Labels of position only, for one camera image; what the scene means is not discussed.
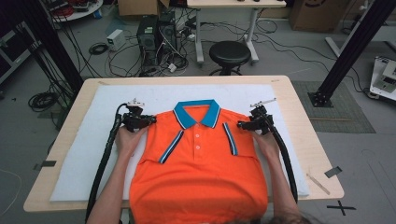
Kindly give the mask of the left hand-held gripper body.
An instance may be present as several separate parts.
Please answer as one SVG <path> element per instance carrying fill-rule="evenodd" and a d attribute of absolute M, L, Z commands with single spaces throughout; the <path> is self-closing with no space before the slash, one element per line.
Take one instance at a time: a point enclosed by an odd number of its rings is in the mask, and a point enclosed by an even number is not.
<path fill-rule="evenodd" d="M 136 98 L 126 104 L 128 113 L 123 115 L 122 123 L 129 132 L 133 133 L 135 130 L 140 130 L 148 126 L 146 117 L 142 115 L 144 105 L 144 103 L 139 102 Z"/>

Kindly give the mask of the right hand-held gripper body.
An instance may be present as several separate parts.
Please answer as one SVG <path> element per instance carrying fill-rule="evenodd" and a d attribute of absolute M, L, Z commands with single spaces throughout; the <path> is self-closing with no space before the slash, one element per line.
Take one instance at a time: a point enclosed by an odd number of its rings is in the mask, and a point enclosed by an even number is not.
<path fill-rule="evenodd" d="M 276 127 L 274 126 L 273 116 L 267 113 L 265 104 L 274 102 L 276 99 L 267 101 L 259 101 L 256 104 L 251 105 L 252 110 L 250 111 L 251 131 L 261 130 L 262 135 L 267 133 L 276 133 Z"/>

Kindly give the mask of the orange polo shirt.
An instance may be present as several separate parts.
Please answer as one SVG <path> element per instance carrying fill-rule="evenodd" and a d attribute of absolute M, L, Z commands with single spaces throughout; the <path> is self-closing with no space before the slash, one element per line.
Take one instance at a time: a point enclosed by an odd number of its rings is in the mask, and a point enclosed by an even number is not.
<path fill-rule="evenodd" d="M 214 100 L 179 102 L 157 115 L 129 190 L 136 224 L 250 221 L 268 204 L 246 116 Z"/>

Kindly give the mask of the person's left hand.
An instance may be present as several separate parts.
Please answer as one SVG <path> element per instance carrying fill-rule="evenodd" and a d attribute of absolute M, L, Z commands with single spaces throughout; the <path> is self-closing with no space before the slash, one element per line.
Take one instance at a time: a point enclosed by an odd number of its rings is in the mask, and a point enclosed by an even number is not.
<path fill-rule="evenodd" d="M 116 146 L 120 157 L 131 157 L 139 144 L 140 138 L 147 131 L 147 128 L 132 133 L 122 126 L 116 135 Z"/>

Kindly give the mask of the person's right hand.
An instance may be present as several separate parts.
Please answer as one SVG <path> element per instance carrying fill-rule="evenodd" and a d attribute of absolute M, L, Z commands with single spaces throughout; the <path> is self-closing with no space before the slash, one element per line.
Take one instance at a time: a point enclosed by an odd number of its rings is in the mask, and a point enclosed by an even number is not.
<path fill-rule="evenodd" d="M 266 159 L 279 158 L 279 146 L 271 133 L 258 134 L 253 132 L 252 136 Z"/>

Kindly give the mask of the white foam mat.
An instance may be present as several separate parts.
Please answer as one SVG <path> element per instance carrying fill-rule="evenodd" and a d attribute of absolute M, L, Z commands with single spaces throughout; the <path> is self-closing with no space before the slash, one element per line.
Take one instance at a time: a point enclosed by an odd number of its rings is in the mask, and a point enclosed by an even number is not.
<path fill-rule="evenodd" d="M 145 115 L 171 111 L 178 102 L 215 100 L 220 107 L 247 115 L 253 105 L 263 102 L 275 127 L 284 140 L 300 198 L 310 195 L 304 172 L 290 139 L 290 132 L 278 103 L 280 97 L 269 84 L 202 84 L 202 85 L 102 85 L 78 127 L 68 148 L 59 178 L 50 199 L 53 202 L 86 202 L 106 142 L 117 113 L 127 112 L 120 105 L 137 102 Z"/>

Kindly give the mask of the black round stool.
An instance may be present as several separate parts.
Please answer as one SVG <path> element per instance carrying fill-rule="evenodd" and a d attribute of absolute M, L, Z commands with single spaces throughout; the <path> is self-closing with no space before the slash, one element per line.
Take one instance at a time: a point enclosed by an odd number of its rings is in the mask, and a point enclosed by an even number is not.
<path fill-rule="evenodd" d="M 230 76 L 235 73 L 241 76 L 240 67 L 251 57 L 249 48 L 237 41 L 220 41 L 209 50 L 211 60 L 220 66 L 210 76 L 218 73 L 220 76 Z"/>

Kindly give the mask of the black computer tower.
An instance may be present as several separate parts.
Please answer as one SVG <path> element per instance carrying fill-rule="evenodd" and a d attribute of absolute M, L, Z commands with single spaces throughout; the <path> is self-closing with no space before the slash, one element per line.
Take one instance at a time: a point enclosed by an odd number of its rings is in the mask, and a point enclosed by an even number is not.
<path fill-rule="evenodd" d="M 159 31 L 163 38 L 163 56 L 177 49 L 176 28 L 173 23 L 161 23 Z"/>
<path fill-rule="evenodd" d="M 144 65 L 157 65 L 159 47 L 157 15 L 143 16 L 139 23 L 136 37 Z"/>

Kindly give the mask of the small white box device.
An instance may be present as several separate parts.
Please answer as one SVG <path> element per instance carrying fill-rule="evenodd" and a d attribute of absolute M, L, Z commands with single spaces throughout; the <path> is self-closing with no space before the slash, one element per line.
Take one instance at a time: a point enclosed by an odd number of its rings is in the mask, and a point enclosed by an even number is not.
<path fill-rule="evenodd" d="M 126 43 L 124 33 L 121 29 L 115 30 L 107 38 L 107 43 L 112 51 L 117 51 Z"/>

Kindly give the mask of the grey floor mat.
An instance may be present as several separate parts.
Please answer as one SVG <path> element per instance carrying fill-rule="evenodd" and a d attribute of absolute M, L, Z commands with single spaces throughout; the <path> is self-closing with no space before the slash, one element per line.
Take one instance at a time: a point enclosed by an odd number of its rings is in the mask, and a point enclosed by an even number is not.
<path fill-rule="evenodd" d="M 309 94 L 315 93 L 320 84 L 320 81 L 292 81 L 316 132 L 375 133 L 375 129 L 344 83 L 335 90 L 329 106 L 314 107 Z"/>

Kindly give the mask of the thin wooden stick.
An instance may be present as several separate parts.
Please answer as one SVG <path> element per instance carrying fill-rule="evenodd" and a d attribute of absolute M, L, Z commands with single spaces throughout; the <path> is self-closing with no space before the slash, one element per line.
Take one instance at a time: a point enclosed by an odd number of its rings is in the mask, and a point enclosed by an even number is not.
<path fill-rule="evenodd" d="M 321 190 L 323 190 L 327 195 L 330 195 L 330 191 L 326 189 L 318 180 L 316 180 L 311 174 L 306 174 L 306 176 L 315 184 L 317 185 Z"/>

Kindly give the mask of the grey tape piece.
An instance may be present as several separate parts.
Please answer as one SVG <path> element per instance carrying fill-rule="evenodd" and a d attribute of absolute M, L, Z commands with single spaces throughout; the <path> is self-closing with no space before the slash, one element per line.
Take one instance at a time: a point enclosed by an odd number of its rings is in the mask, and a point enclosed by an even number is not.
<path fill-rule="evenodd" d="M 41 171 L 43 167 L 54 167 L 57 161 L 42 161 L 34 166 L 34 170 Z"/>
<path fill-rule="evenodd" d="M 331 178 L 335 175 L 338 175 L 342 172 L 342 169 L 339 166 L 333 167 L 332 169 L 328 170 L 327 172 L 325 172 L 325 175 L 328 178 Z"/>

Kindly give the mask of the black metal stand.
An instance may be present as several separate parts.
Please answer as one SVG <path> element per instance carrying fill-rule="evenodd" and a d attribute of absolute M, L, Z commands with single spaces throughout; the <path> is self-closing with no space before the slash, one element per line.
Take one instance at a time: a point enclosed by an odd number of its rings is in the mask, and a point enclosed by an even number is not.
<path fill-rule="evenodd" d="M 395 8 L 396 0 L 374 0 L 368 7 L 318 90 L 308 93 L 314 107 L 331 107 L 336 88 Z"/>
<path fill-rule="evenodd" d="M 32 24 L 35 27 L 35 31 L 47 49 L 49 56 L 64 75 L 72 91 L 78 93 L 82 87 L 83 80 L 64 48 L 57 32 L 52 28 L 44 8 L 39 0 L 26 0 L 26 5 L 28 5 L 28 11 L 33 16 Z"/>

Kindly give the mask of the cardboard box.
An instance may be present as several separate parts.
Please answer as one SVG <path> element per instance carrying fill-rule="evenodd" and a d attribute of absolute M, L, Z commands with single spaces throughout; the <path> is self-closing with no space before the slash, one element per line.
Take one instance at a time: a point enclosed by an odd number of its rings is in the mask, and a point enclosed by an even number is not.
<path fill-rule="evenodd" d="M 332 33 L 351 0 L 295 0 L 289 22 L 292 30 Z"/>
<path fill-rule="evenodd" d="M 157 15 L 170 0 L 118 0 L 121 16 Z"/>

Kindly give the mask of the black tape cross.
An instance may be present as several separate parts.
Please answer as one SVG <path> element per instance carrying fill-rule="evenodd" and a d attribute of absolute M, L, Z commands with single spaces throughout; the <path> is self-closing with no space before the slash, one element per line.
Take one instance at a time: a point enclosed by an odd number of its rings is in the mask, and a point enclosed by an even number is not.
<path fill-rule="evenodd" d="M 343 216 L 345 216 L 347 214 L 347 211 L 356 211 L 357 208 L 354 206 L 346 206 L 343 205 L 341 201 L 337 201 L 337 205 L 327 205 L 328 209 L 335 209 L 335 210 L 339 210 L 341 212 L 341 214 Z"/>

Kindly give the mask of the round white table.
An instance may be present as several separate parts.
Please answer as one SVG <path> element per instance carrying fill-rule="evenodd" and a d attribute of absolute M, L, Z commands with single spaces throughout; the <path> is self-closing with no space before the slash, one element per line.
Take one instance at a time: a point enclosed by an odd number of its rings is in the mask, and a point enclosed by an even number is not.
<path fill-rule="evenodd" d="M 41 0 L 41 2 L 56 22 L 72 21 L 93 15 L 103 5 L 103 0 Z"/>

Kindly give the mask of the white desk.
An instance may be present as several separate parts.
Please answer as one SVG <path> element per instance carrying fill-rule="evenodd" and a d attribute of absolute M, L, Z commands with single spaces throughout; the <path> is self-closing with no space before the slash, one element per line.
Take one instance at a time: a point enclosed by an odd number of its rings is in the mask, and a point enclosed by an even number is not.
<path fill-rule="evenodd" d="M 187 0 L 187 6 L 195 9 L 196 32 L 195 32 L 195 53 L 196 62 L 202 64 L 205 61 L 202 38 L 201 23 L 203 22 L 203 8 L 249 8 L 249 28 L 247 34 L 243 35 L 244 42 L 251 53 L 251 61 L 256 63 L 259 60 L 257 52 L 253 46 L 252 37 L 256 27 L 259 10 L 263 8 L 279 8 L 286 5 L 285 0 Z"/>

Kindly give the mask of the white machine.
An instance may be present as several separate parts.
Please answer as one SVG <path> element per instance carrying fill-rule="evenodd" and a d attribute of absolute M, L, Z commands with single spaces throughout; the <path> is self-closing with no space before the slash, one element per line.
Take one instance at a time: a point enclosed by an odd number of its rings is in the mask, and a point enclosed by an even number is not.
<path fill-rule="evenodd" d="M 375 57 L 370 93 L 396 101 L 396 61 Z"/>

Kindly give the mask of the grey metal rack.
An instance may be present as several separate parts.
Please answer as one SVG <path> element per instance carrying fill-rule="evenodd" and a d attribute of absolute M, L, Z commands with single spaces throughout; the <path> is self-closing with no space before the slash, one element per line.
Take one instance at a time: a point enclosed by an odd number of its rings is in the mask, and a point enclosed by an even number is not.
<path fill-rule="evenodd" d="M 0 30 L 0 84 L 2 84 L 31 55 L 41 43 L 25 21 L 14 29 Z"/>

